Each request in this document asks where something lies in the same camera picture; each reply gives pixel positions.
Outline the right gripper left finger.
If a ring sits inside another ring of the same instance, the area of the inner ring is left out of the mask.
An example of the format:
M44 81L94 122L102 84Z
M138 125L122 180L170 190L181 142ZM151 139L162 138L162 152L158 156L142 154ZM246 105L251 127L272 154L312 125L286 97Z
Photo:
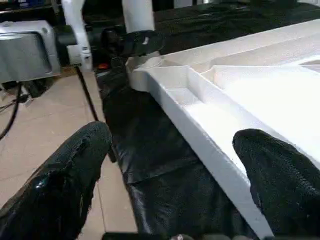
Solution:
M111 143L102 121L90 122L66 139L1 208L1 239L77 239Z

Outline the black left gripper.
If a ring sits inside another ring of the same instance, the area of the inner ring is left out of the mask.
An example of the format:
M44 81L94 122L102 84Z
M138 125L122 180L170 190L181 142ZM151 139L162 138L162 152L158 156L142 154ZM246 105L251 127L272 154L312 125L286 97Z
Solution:
M142 30L125 33L124 27L108 27L102 31L100 70L121 72L128 59L123 56L123 50L125 56L145 56L164 46L165 37L160 32Z

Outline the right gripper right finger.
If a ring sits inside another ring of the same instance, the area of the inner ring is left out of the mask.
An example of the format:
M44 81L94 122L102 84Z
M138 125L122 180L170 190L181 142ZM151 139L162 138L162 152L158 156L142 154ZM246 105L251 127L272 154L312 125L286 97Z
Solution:
M260 129L235 133L250 193L275 237L320 236L320 171L293 145Z

